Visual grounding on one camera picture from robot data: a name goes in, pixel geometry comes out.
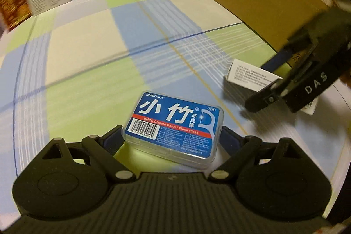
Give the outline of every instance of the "barcode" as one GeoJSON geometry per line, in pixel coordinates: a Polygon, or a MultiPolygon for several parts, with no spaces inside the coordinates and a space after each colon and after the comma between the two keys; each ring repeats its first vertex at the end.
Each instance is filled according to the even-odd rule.
{"type": "Polygon", "coordinates": [[[133,118],[128,131],[155,140],[159,129],[159,125],[133,118]]]}

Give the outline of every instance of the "ribbed black surface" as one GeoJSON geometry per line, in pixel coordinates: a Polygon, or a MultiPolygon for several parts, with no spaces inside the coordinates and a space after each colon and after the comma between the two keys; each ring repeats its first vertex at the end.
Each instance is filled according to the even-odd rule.
{"type": "Polygon", "coordinates": [[[144,173],[114,187],[96,210],[66,221],[38,221],[24,216],[5,233],[22,234],[311,234],[328,225],[323,218],[285,223],[244,208],[230,187],[213,184],[203,174],[144,173]]]}

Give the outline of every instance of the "red stripe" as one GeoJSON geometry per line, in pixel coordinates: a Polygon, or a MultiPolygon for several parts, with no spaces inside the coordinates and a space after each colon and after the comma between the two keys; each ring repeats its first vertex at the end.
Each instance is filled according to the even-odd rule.
{"type": "Polygon", "coordinates": [[[172,128],[174,130],[179,130],[179,131],[182,131],[182,132],[195,134],[195,135],[199,135],[201,137],[206,137],[206,138],[212,139],[211,138],[211,134],[208,134],[208,133],[203,132],[203,131],[190,129],[188,127],[183,127],[183,126],[180,126],[180,125],[177,125],[177,124],[171,124],[169,122],[159,121],[159,120],[152,119],[152,118],[149,118],[149,117],[145,117],[143,115],[135,114],[135,113],[132,115],[132,117],[136,118],[136,119],[143,120],[143,121],[151,122],[151,123],[157,124],[159,126],[164,126],[164,127],[167,127],[167,128],[172,128]]]}

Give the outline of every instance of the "blue box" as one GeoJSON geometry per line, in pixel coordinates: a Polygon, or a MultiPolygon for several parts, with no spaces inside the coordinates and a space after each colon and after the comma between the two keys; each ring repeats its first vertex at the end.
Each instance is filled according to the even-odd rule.
{"type": "Polygon", "coordinates": [[[148,91],[134,108],[123,136],[141,151],[203,169],[215,158],[223,116],[218,106],[148,91]]]}

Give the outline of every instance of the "table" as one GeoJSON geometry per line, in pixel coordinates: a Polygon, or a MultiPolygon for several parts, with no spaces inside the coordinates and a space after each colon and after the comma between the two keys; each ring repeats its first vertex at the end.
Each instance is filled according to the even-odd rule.
{"type": "MultiPolygon", "coordinates": [[[[53,137],[75,142],[125,124],[145,90],[220,105],[224,125],[264,141],[293,138],[333,185],[350,163],[351,94],[336,82],[313,116],[276,103],[245,112],[250,91],[224,81],[234,58],[261,65],[275,51],[213,0],[73,0],[0,40],[0,228],[18,211],[12,183],[53,137]]],[[[288,70],[285,66],[281,73],[288,70]]],[[[194,171],[124,144],[115,157],[141,171],[194,171]]],[[[229,157],[219,147],[209,173],[229,157]]]]}

